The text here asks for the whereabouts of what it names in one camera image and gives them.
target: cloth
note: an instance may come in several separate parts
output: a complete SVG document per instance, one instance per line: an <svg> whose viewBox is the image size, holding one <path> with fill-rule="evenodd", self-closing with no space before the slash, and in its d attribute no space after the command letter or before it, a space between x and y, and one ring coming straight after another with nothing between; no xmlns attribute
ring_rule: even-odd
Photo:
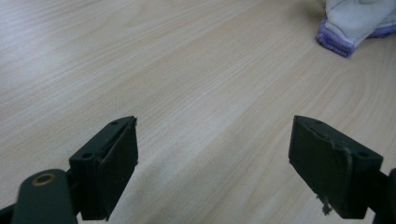
<svg viewBox="0 0 396 224"><path fill-rule="evenodd" d="M349 57L365 38L396 32L396 0L327 0L317 41Z"/></svg>

